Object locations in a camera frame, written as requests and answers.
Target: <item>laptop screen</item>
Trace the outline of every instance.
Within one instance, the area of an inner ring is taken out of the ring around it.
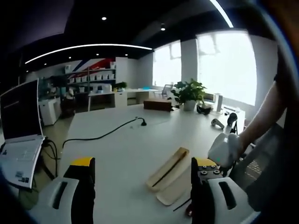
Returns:
[[[4,138],[42,134],[38,112],[38,80],[19,85],[0,97]]]

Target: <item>brown box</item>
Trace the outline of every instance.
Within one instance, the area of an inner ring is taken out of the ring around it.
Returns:
[[[147,99],[143,102],[145,110],[171,111],[171,100],[167,99]]]

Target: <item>laptop keyboard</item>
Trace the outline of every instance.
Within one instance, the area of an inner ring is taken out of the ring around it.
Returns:
[[[15,158],[17,161],[32,161],[42,140],[30,140],[6,144],[2,156]]]

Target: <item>window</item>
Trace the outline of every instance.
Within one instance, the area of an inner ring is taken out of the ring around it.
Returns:
[[[154,53],[153,85],[165,86],[166,84],[181,81],[181,42],[173,42],[157,48]]]
[[[246,31],[197,36],[198,81],[208,92],[249,105],[256,101],[256,61]]]

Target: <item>curved led light strip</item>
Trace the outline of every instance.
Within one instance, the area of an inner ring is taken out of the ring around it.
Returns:
[[[78,46],[73,46],[73,47],[68,47],[68,48],[62,48],[59,50],[54,50],[51,51],[49,53],[37,56],[35,58],[30,59],[29,61],[25,62],[25,64],[32,62],[40,57],[44,57],[46,55],[49,54],[53,54],[59,51],[63,51],[63,50],[69,50],[69,49],[73,49],[73,48],[83,48],[83,47],[96,47],[96,46],[118,46],[118,47],[130,47],[130,48],[141,48],[141,49],[146,49],[146,50],[153,50],[152,48],[146,48],[146,47],[141,47],[141,46],[135,46],[135,45],[128,45],[128,44],[117,44],[117,43],[95,43],[95,44],[85,44],[85,45],[78,45]]]
[[[221,5],[217,2],[217,0],[210,0],[210,2],[216,7],[216,9],[219,11],[219,13],[224,18],[225,22],[228,24],[229,28],[234,28],[231,20],[229,19],[228,15],[225,13]]]

